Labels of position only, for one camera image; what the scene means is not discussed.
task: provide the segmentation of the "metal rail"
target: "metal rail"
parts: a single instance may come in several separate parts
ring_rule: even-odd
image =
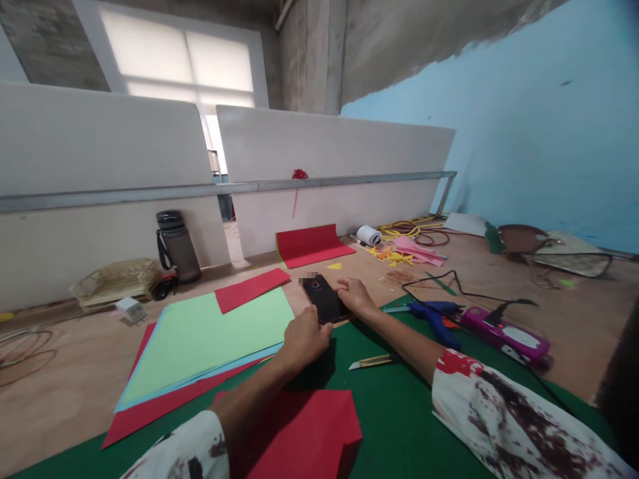
[[[52,193],[22,196],[0,196],[0,213],[15,213],[55,208],[76,208],[104,204],[130,203],[173,198],[194,198],[219,194],[256,193],[265,191],[295,190],[366,183],[387,183],[414,180],[448,178],[438,207],[441,213],[457,172],[396,173],[363,176],[332,176],[308,180],[272,180],[257,182],[218,183],[161,188],[135,188],[131,190],[101,190],[73,193]]]

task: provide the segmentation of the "blue glue gun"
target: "blue glue gun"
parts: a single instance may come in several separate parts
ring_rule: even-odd
[[[433,330],[433,334],[439,344],[456,351],[461,351],[461,342],[444,326],[444,322],[441,319],[442,313],[454,315],[461,310],[461,307],[451,301],[424,301],[424,303],[428,306],[418,301],[413,301],[408,304],[413,316],[425,319],[426,322],[428,322],[428,326]]]

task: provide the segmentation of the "white patterned sleeve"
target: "white patterned sleeve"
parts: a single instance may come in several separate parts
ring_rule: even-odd
[[[637,478],[579,420],[453,350],[433,379],[433,414],[498,478]]]
[[[220,420],[200,412],[156,442],[122,479],[227,479],[228,454]]]

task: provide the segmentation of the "person's left hand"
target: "person's left hand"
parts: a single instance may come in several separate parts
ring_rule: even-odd
[[[298,374],[326,351],[332,332],[333,323],[320,326],[317,307],[308,306],[288,323],[284,331],[284,346],[274,359]]]

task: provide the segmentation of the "black smartphone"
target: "black smartphone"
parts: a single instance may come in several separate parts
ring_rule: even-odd
[[[318,307],[318,321],[321,325],[337,323],[349,315],[347,307],[324,276],[302,278],[302,287],[311,303]]]

